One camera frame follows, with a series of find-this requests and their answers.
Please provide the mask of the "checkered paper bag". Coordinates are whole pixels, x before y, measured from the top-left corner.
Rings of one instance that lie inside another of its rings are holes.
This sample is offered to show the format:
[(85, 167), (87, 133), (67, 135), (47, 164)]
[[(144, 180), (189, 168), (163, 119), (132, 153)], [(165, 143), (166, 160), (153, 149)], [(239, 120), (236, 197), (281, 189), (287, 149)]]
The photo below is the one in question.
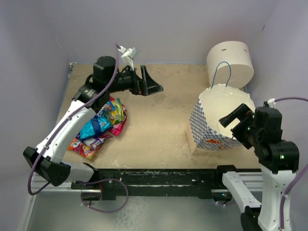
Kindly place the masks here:
[[(225, 83), (215, 84), (221, 64), (226, 64), (229, 68), (229, 77)], [(212, 86), (198, 96), (185, 129), (193, 155), (230, 150), (241, 146), (230, 131), (239, 123), (239, 119), (233, 120), (226, 128), (220, 124), (219, 120), (242, 103), (251, 110), (255, 109), (255, 104), (248, 93), (229, 85), (231, 75), (231, 65), (226, 61), (220, 62), (215, 69)]]

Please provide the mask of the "blue M&M's packet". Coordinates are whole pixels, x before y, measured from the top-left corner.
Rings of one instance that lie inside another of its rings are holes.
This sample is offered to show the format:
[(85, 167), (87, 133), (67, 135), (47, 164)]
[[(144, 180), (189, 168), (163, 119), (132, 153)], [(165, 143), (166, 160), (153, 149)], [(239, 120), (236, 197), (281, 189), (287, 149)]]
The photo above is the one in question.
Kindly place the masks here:
[(110, 119), (114, 118), (114, 112), (116, 111), (116, 107), (113, 101), (109, 100), (106, 104), (102, 106), (102, 108), (98, 111), (97, 116), (106, 116)]

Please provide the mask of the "green Fox's candy bag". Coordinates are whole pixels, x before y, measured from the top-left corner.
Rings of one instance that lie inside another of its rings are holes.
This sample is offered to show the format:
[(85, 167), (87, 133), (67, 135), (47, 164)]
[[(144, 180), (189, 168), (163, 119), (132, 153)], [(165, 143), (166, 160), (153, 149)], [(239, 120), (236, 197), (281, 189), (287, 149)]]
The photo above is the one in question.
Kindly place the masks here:
[(115, 107), (115, 110), (107, 113), (108, 119), (110, 120), (110, 122), (113, 125), (124, 122), (124, 120), (126, 118), (125, 109), (124, 109), (120, 99), (116, 98), (113, 101), (111, 101), (111, 103)]

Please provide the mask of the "red Real crisps bag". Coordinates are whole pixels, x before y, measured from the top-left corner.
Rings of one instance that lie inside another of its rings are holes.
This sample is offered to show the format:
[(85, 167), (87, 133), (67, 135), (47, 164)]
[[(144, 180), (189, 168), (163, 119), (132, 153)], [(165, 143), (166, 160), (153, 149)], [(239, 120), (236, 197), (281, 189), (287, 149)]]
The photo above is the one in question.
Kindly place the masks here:
[(114, 136), (118, 136), (118, 135), (122, 132), (126, 120), (127, 120), (127, 115), (126, 115), (126, 118), (125, 118), (124, 122), (121, 122), (121, 123), (116, 124), (116, 125), (113, 125), (113, 124), (112, 124), (113, 127), (111, 128), (110, 132), (111, 132)]

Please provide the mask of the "teal snack packet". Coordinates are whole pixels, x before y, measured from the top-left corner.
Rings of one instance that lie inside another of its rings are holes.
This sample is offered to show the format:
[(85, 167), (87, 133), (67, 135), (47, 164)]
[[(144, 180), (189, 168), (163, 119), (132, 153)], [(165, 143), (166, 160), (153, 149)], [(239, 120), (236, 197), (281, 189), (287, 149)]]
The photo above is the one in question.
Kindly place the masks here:
[(94, 116), (81, 129), (79, 136), (81, 141), (97, 138), (113, 127), (112, 123), (105, 116)]

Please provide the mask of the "orange snack bag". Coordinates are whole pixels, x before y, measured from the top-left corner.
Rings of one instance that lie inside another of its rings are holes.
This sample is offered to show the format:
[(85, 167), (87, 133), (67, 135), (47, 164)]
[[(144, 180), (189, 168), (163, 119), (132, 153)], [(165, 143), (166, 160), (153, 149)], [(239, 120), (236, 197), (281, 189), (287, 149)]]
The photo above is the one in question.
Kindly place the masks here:
[(73, 139), (73, 141), (68, 146), (69, 151), (73, 151), (80, 156), (92, 161), (96, 156), (97, 151), (101, 148), (102, 144), (97, 145), (95, 148), (91, 148), (87, 146), (82, 141), (78, 140), (77, 138)]

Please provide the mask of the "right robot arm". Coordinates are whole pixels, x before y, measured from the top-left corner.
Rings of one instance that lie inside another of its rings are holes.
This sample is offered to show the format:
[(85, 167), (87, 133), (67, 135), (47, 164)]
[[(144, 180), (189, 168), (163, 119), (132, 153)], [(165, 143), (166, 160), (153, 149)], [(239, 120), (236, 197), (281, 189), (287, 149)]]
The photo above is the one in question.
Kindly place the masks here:
[(262, 201), (252, 195), (234, 166), (219, 166), (215, 185), (227, 187), (232, 194), (241, 211), (244, 231), (292, 230), (291, 190), (307, 168), (298, 173), (299, 149), (293, 142), (282, 139), (282, 114), (269, 106), (252, 111), (243, 103), (219, 122), (227, 127), (235, 119), (239, 123), (231, 129), (233, 137), (246, 149), (253, 147), (260, 163)]

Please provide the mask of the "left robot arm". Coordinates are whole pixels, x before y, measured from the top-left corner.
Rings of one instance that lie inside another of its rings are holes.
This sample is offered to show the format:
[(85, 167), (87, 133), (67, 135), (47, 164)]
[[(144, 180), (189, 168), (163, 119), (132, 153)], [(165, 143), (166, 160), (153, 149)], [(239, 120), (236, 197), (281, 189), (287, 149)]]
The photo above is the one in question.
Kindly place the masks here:
[(23, 156), (32, 173), (43, 177), (47, 183), (59, 186), (65, 181), (82, 181), (89, 189), (97, 187), (97, 170), (89, 164), (64, 163), (63, 157), (73, 138), (103, 107), (110, 93), (128, 90), (134, 95), (148, 96), (162, 92), (163, 87), (154, 81), (145, 66), (140, 66), (141, 77), (126, 65), (118, 70), (118, 60), (101, 56), (93, 65), (93, 73), (74, 95), (69, 109), (52, 132), (36, 147), (26, 147)]

